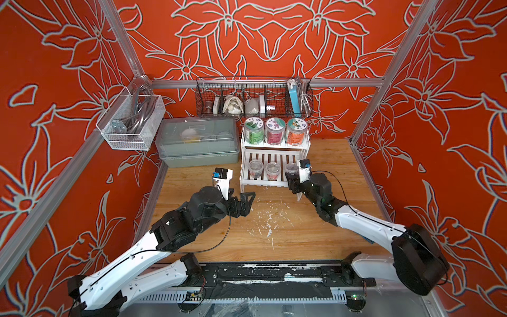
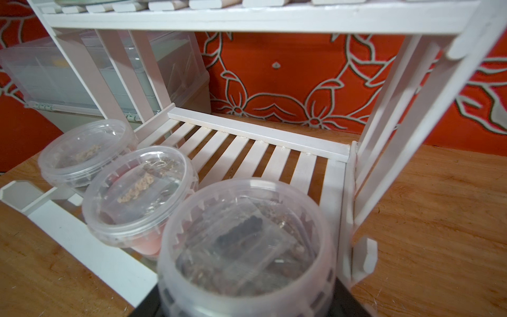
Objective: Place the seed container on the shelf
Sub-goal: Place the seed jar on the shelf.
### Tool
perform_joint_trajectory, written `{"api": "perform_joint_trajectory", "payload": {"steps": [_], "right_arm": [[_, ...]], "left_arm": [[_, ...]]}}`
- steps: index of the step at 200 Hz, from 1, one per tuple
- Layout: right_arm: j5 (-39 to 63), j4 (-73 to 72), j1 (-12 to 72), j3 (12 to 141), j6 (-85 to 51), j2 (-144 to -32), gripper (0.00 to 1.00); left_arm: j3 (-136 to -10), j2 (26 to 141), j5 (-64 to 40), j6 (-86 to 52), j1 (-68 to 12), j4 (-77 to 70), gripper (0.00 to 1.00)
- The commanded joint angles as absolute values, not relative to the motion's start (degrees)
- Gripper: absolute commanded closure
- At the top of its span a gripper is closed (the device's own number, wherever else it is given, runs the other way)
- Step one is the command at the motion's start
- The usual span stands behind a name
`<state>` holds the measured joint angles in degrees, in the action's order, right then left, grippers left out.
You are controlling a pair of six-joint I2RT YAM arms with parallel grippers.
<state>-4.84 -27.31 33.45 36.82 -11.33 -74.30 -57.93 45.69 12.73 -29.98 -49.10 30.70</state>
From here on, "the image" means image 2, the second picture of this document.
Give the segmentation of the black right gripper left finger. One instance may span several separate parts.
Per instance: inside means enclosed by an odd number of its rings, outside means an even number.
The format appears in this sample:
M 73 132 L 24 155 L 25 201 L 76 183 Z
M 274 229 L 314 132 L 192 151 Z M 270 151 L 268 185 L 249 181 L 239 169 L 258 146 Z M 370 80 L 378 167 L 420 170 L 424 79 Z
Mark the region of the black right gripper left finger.
M 155 285 L 141 304 L 136 307 L 129 317 L 162 317 L 161 298 L 158 286 Z

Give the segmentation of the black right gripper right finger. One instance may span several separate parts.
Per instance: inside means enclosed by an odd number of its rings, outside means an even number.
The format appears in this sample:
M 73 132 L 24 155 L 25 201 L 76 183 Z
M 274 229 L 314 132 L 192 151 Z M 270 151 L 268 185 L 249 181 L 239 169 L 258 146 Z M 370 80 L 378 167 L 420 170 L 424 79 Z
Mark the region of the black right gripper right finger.
M 371 313 L 353 297 L 352 293 L 338 279 L 328 310 L 328 317 L 371 317 Z

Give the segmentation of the white slatted two-tier shelf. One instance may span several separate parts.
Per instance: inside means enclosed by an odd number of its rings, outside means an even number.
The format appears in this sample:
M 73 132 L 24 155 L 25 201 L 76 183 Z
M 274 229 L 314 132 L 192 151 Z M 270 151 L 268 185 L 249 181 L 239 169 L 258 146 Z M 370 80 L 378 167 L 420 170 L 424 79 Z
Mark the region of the white slatted two-tier shelf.
M 151 49 L 141 50 L 161 107 L 136 129 L 141 146 L 154 144 L 179 123 L 187 129 L 199 125 L 215 132 L 198 153 L 195 165 L 201 167 L 233 136 L 209 174 L 211 182 L 224 176 L 248 141 L 254 144 L 239 175 L 253 173 L 269 145 L 275 151 L 266 176 L 273 176 L 291 151 L 299 151 L 303 156 L 294 172 L 299 189 L 309 187 L 315 160 L 328 160 L 321 207 L 337 227 L 335 273 L 347 288 L 371 275 L 378 260 L 376 242 L 364 237 L 353 243 L 353 235 L 506 29 L 505 1 L 331 1 L 218 9 L 192 1 L 176 11 L 77 14 L 60 13 L 51 1 L 29 5 L 107 119 L 123 114 L 79 38 L 84 29 L 104 35 L 106 45 L 120 30 L 130 31 L 135 43 L 152 30 L 405 35 L 367 126 L 351 145 L 178 108 L 162 87 Z

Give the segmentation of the small clear cup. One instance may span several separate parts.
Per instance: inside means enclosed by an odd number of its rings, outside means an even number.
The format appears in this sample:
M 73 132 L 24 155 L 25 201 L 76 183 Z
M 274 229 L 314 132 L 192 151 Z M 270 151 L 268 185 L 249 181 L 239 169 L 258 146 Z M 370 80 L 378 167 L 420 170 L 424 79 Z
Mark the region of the small clear cup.
M 88 186 L 85 223 L 102 243 L 155 260 L 166 223 L 198 191 L 199 177 L 179 149 L 151 146 L 118 157 Z
M 169 217 L 158 260 L 165 316 L 325 316 L 336 249 L 319 206 L 297 188 L 230 179 Z
M 102 169 L 137 149 L 132 127 L 121 120 L 99 120 L 72 129 L 53 140 L 38 157 L 46 182 L 84 195 Z

